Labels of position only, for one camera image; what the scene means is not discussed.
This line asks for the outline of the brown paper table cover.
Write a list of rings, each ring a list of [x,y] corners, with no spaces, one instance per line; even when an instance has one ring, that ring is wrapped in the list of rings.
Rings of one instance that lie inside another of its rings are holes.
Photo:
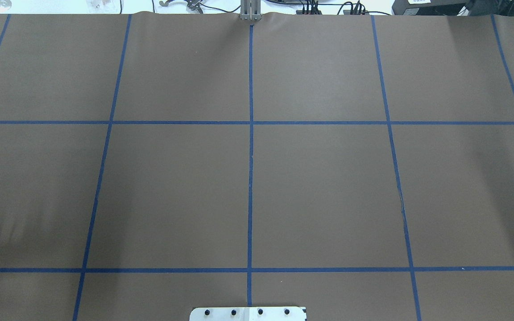
[[[0,14],[0,321],[514,321],[514,17]]]

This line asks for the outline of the black box device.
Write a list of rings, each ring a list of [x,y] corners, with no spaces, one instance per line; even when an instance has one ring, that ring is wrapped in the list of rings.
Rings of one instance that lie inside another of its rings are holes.
[[[395,16],[457,16],[468,0],[394,0]]]

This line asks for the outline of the aluminium frame post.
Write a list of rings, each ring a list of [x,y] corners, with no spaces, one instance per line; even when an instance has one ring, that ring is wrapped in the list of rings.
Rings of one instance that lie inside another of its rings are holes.
[[[261,20],[261,0],[241,0],[239,15],[242,21]]]

